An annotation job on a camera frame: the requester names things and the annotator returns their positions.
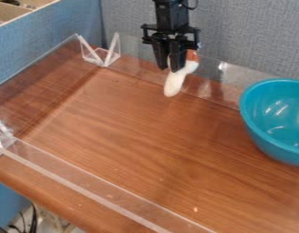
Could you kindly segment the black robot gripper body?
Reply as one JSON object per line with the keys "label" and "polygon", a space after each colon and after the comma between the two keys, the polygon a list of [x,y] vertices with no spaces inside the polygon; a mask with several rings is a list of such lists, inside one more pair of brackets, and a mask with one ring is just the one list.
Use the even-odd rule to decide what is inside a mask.
{"label": "black robot gripper body", "polygon": [[191,6],[188,0],[152,0],[155,2],[156,22],[143,24],[143,42],[153,44],[155,41],[169,40],[176,35],[187,49],[199,49],[199,29],[189,25],[188,11],[197,8]]}

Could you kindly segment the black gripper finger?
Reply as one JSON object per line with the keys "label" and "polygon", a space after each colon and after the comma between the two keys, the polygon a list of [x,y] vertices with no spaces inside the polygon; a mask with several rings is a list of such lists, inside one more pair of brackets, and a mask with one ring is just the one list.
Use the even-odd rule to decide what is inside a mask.
{"label": "black gripper finger", "polygon": [[179,71],[184,66],[185,49],[180,42],[169,43],[169,69],[172,72]]}
{"label": "black gripper finger", "polygon": [[167,58],[168,58],[168,45],[164,42],[155,41],[152,44],[153,53],[156,57],[156,65],[160,70],[164,70],[168,67]]}

